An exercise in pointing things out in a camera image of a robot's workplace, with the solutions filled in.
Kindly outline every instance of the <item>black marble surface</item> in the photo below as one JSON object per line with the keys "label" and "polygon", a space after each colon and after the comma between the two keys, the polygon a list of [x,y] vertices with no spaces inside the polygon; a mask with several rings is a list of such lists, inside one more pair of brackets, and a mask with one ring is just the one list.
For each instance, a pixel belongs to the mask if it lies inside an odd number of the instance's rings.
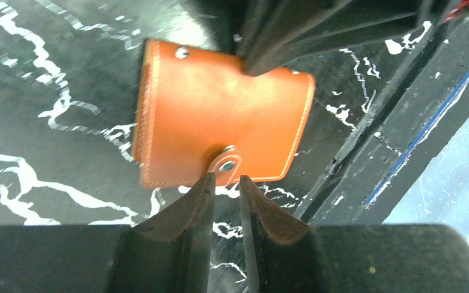
{"label": "black marble surface", "polygon": [[[228,1],[0,0],[0,225],[135,225],[185,187],[147,190],[129,155],[142,46],[233,50]],[[292,213],[429,31],[290,64],[316,98],[287,177],[262,184]],[[218,188],[211,292],[241,292],[236,186]]]}

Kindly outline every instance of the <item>orange leather wallet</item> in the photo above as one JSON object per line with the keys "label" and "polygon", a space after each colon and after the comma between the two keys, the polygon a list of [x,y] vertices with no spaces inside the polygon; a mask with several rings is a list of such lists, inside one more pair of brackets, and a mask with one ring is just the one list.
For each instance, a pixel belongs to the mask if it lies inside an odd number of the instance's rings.
{"label": "orange leather wallet", "polygon": [[242,69],[236,56],[147,43],[133,143],[142,185],[192,185],[206,172],[215,173],[218,186],[240,175],[286,175],[315,81],[286,68],[258,77]]}

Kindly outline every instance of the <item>metal snap button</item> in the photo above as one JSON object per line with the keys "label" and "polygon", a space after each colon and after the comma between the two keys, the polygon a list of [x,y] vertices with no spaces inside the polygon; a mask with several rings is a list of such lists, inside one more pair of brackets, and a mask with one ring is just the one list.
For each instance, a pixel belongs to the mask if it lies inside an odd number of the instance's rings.
{"label": "metal snap button", "polygon": [[222,151],[223,153],[227,153],[228,151],[236,151],[236,147],[234,145],[228,145]]}
{"label": "metal snap button", "polygon": [[235,167],[236,167],[235,161],[227,161],[220,166],[219,171],[225,173],[225,172],[231,171]]}
{"label": "metal snap button", "polygon": [[175,57],[185,59],[189,57],[189,50],[186,47],[179,47],[175,50]]}

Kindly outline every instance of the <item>wallet stitching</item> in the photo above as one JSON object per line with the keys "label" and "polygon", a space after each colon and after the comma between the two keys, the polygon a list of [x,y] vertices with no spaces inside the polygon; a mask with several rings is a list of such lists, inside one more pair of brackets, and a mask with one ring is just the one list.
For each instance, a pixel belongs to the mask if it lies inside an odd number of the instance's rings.
{"label": "wallet stitching", "polygon": [[151,74],[152,82],[150,83],[150,95],[148,97],[148,132],[147,132],[147,153],[145,154],[145,165],[144,165],[144,179],[145,181],[150,181],[148,179],[150,172],[150,156],[152,151],[152,140],[153,140],[153,128],[155,121],[155,107],[157,101],[157,86],[159,85],[159,69],[160,69],[160,52],[159,52],[159,42],[154,43],[154,57],[153,57],[153,67],[154,70]]}
{"label": "wallet stitching", "polygon": [[[155,69],[153,70],[153,74],[152,74],[152,77],[153,77],[152,81],[153,82],[150,84],[151,95],[150,95],[150,98],[149,98],[149,105],[147,105],[149,110],[150,110],[150,113],[148,113],[148,115],[149,115],[149,117],[148,117],[149,125],[148,125],[148,134],[147,134],[148,142],[147,142],[147,153],[146,153],[146,156],[145,156],[146,166],[144,168],[144,180],[145,180],[145,182],[150,181],[149,178],[148,178],[148,175],[149,175],[149,171],[150,171],[150,155],[151,155],[151,145],[152,145],[152,140],[153,140],[153,123],[154,123],[154,120],[155,120],[157,86],[158,86],[158,81],[159,81],[159,60],[160,60],[159,42],[155,42],[154,59],[153,59],[153,64],[154,64]],[[306,100],[305,106],[303,108],[303,114],[302,114],[300,122],[299,122],[299,127],[297,129],[296,136],[294,138],[294,142],[292,143],[290,153],[288,155],[288,158],[285,162],[285,166],[283,167],[283,170],[282,170],[281,174],[279,174],[278,176],[271,176],[271,177],[256,177],[256,178],[252,178],[253,180],[277,179],[277,178],[280,178],[281,176],[283,176],[283,174],[285,173],[285,170],[287,169],[287,166],[289,165],[290,160],[292,158],[294,149],[296,148],[297,141],[299,140],[299,136],[301,135],[301,129],[303,128],[303,125],[305,123],[305,119],[308,115],[308,108],[309,108],[309,105],[310,105],[310,103],[312,101],[312,98],[313,98],[313,89],[314,89],[313,77],[312,77],[312,75],[309,74],[308,75],[307,100]],[[233,175],[229,179],[229,182],[231,181],[233,176],[236,174],[236,171],[233,172]],[[152,183],[147,182],[147,183],[148,183],[148,185],[160,185],[160,184],[173,185],[173,184],[196,183],[197,181],[198,180],[163,181],[163,182],[155,182],[155,183],[154,182],[152,182]]]}
{"label": "wallet stitching", "polygon": [[303,108],[303,115],[301,116],[301,120],[299,120],[299,127],[298,127],[297,132],[296,132],[296,137],[294,138],[294,142],[292,143],[290,153],[288,155],[288,158],[286,160],[285,166],[283,167],[283,170],[282,170],[281,174],[279,174],[278,176],[273,176],[273,177],[256,177],[256,178],[252,178],[253,180],[277,179],[277,178],[283,176],[283,174],[285,174],[285,170],[286,170],[288,164],[290,163],[290,160],[292,159],[292,155],[293,155],[294,149],[296,148],[297,141],[299,140],[299,136],[302,133],[301,129],[303,128],[303,125],[305,124],[306,117],[308,115],[308,108],[310,107],[310,104],[311,104],[312,99],[313,99],[313,89],[314,89],[313,77],[312,77],[312,75],[308,75],[307,102],[305,103],[305,107]]}
{"label": "wallet stitching", "polygon": [[[150,80],[145,84],[144,88],[143,88],[143,92],[142,92],[142,95],[140,96],[141,98],[141,105],[143,105],[144,107],[144,104],[145,104],[145,101],[147,100],[147,96],[148,94],[150,93]],[[138,117],[139,119],[137,119],[137,125],[136,125],[136,133],[134,134],[134,145],[136,147],[136,149],[134,150],[136,153],[136,157],[142,161],[142,145],[143,145],[143,132],[145,131],[144,130],[144,127],[145,127],[145,120],[147,119],[146,118],[146,115],[145,113],[143,113],[143,109],[138,109],[139,113],[138,113]]]}

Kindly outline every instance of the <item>leather strap tab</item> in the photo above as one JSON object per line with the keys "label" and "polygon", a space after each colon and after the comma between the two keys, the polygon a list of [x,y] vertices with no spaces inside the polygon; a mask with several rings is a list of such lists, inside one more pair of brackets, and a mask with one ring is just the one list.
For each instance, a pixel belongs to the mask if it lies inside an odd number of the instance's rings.
{"label": "leather strap tab", "polygon": [[216,186],[234,183],[242,161],[242,156],[236,154],[235,151],[227,151],[218,155],[208,168],[208,172],[215,173]]}

